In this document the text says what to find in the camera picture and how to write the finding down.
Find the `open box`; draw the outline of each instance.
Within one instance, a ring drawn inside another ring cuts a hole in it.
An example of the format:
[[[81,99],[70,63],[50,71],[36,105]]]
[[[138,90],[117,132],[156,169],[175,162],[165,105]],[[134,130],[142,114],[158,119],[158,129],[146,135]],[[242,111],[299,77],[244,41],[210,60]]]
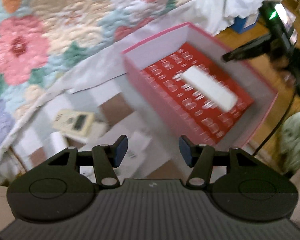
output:
[[[266,118],[276,99],[277,91],[247,62],[223,62],[221,56],[230,49],[192,23],[183,23],[162,31],[123,51],[130,82],[151,104],[176,136],[186,135],[194,143],[202,143],[201,137],[190,128],[186,120],[141,74],[141,70],[175,52],[185,42],[213,60],[253,98],[254,103],[222,140],[215,145],[216,149],[224,151],[228,150],[229,147],[243,147]]]

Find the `blue box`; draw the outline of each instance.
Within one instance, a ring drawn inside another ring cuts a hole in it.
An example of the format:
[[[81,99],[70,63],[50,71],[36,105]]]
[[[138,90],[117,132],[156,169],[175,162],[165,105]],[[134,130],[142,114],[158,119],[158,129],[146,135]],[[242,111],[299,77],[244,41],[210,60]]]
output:
[[[259,11],[255,14],[251,14],[244,19],[240,17],[234,18],[234,24],[230,27],[237,33],[241,34],[247,30],[250,30],[256,25],[257,20],[259,19]]]

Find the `black cable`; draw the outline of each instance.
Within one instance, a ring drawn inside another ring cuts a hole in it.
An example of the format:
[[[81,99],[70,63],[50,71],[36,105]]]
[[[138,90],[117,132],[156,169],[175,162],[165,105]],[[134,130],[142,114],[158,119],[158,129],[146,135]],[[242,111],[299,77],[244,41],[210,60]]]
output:
[[[286,118],[287,114],[289,113],[291,106],[293,104],[294,98],[297,94],[297,89],[296,87],[294,88],[293,91],[293,96],[290,100],[290,103],[287,107],[287,110],[284,112],[283,116],[281,117],[280,121],[278,122],[278,124],[273,128],[273,130],[271,131],[271,133],[269,133],[269,135],[267,136],[266,139],[263,140],[263,142],[259,145],[259,147],[254,151],[254,153],[252,154],[252,156],[256,156],[258,154],[258,152],[261,150],[261,148],[268,142],[268,140],[274,135],[274,133],[278,130],[278,128],[282,125],[284,119]]]

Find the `gray ribbed surface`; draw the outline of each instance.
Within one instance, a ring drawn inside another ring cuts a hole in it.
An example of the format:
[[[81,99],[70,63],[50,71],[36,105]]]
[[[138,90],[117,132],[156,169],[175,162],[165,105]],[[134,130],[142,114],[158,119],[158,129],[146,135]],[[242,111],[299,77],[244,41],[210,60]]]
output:
[[[188,190],[179,180],[126,179],[74,218],[48,225],[16,220],[0,235],[4,240],[298,240],[300,230],[286,219],[253,225],[229,218],[204,192]]]

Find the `floral quilt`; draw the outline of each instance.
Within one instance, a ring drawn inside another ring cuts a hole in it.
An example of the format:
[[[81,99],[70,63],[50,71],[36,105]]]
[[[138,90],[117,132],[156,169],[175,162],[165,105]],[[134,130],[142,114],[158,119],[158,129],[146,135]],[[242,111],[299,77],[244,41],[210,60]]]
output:
[[[80,61],[190,0],[0,0],[0,144]]]

